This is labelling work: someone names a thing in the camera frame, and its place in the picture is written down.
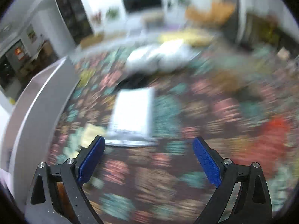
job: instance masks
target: yellow paper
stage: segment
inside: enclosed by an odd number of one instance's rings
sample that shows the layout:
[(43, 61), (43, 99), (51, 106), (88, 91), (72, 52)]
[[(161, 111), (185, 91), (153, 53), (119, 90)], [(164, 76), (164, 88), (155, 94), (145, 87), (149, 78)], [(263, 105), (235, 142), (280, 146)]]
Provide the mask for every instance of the yellow paper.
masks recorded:
[(77, 85), (78, 88), (83, 88), (85, 87), (90, 78), (92, 78), (92, 76), (95, 74), (95, 70), (94, 69), (88, 69), (88, 70), (84, 70), (81, 74), (80, 74), (80, 81)]
[(168, 32), (161, 34), (159, 37), (160, 43), (179, 39), (182, 39), (185, 44), (189, 44), (191, 46), (206, 46), (212, 42), (214, 37), (208, 34), (196, 34), (194, 30)]
[(104, 136), (105, 129), (101, 126), (95, 126), (93, 124), (86, 124), (84, 132), (81, 137), (81, 146), (88, 148), (96, 136)]

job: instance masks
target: screw head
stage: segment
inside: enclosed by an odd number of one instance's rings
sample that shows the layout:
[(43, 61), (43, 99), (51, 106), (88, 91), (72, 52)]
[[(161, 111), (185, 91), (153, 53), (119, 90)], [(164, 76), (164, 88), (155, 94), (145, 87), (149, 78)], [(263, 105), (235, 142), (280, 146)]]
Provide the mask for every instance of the screw head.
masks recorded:
[(43, 168), (45, 165), (46, 165), (46, 163), (42, 161), (42, 162), (39, 163), (38, 167)]
[(232, 161), (230, 159), (226, 158), (226, 159), (224, 159), (224, 163), (226, 165), (231, 165)]
[(67, 163), (67, 164), (73, 164), (74, 161), (75, 161), (74, 158), (69, 158), (68, 160), (66, 160), (66, 163)]
[(259, 165), (258, 162), (254, 162), (254, 163), (253, 163), (253, 166), (256, 167), (256, 168), (259, 168), (259, 167), (260, 167), (260, 165)]

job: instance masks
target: television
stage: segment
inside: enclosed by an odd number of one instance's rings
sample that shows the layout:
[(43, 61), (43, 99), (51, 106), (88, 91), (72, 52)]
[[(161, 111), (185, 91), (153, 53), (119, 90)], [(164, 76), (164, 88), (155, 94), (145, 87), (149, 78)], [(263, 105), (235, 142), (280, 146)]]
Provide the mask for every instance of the television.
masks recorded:
[(123, 0), (127, 13), (135, 13), (145, 9), (162, 8), (161, 0)]

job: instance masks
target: wooden cabinet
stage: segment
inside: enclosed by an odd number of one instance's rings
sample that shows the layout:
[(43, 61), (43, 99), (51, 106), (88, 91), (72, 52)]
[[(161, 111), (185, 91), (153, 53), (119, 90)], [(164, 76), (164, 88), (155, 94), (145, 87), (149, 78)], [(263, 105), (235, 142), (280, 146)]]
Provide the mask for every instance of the wooden cabinet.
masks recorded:
[(56, 0), (61, 16), (75, 43), (92, 34), (81, 0)]

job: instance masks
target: patterned carpet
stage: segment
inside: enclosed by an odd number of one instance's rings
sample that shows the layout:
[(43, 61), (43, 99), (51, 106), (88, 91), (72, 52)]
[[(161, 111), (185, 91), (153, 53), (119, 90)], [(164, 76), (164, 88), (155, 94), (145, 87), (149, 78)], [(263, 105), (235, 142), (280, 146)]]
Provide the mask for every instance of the patterned carpet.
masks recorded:
[[(53, 137), (48, 162), (79, 148), (86, 123), (107, 127), (114, 86), (136, 48), (119, 48), (75, 63), (81, 81)], [(157, 147), (106, 147), (83, 189), (105, 223), (193, 223), (215, 187), (192, 150), (202, 136), (223, 158), (261, 164), (277, 211), (299, 178), (299, 87), (271, 51), (236, 51), (224, 42), (202, 50), (187, 69), (155, 75)], [(236, 198), (238, 189), (233, 192)], [(234, 205), (231, 198), (223, 217)]]

